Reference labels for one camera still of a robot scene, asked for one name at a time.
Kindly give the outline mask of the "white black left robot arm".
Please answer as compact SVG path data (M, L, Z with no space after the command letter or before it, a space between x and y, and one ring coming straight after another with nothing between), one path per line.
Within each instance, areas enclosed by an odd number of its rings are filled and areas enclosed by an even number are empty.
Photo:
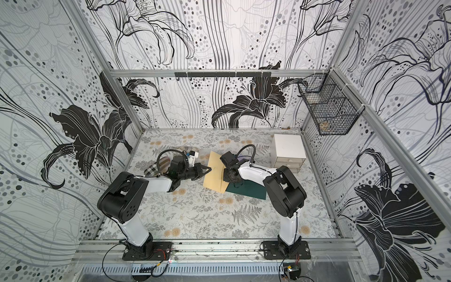
M165 150L144 175L121 172L99 198L97 208L119 226L129 246L144 247L152 242L138 215L145 194L171 193L183 180L199 180L212 171L196 159L195 151Z

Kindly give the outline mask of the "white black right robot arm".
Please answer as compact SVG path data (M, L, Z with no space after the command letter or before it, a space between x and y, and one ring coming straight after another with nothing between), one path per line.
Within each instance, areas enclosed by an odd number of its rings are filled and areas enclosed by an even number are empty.
M298 215L307 194L292 171L286 166L260 167L254 164L253 158L239 159L231 152L220 156L220 160L225 166L226 182L249 180L266 188L273 208L280 215L279 241L287 247L300 244Z

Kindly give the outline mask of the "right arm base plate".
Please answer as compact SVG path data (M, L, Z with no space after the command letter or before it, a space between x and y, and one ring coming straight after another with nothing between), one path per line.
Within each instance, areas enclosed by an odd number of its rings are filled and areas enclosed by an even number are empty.
M283 241L263 241L260 250L266 260L309 260L311 259L310 247L306 241L298 240L292 246Z

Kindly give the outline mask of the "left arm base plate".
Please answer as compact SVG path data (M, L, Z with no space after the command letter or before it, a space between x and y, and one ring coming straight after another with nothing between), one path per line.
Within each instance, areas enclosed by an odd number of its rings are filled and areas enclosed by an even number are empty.
M147 242L141 247L132 245L129 242L126 246L122 259L124 261L165 261L169 259L169 252L172 250L172 242Z

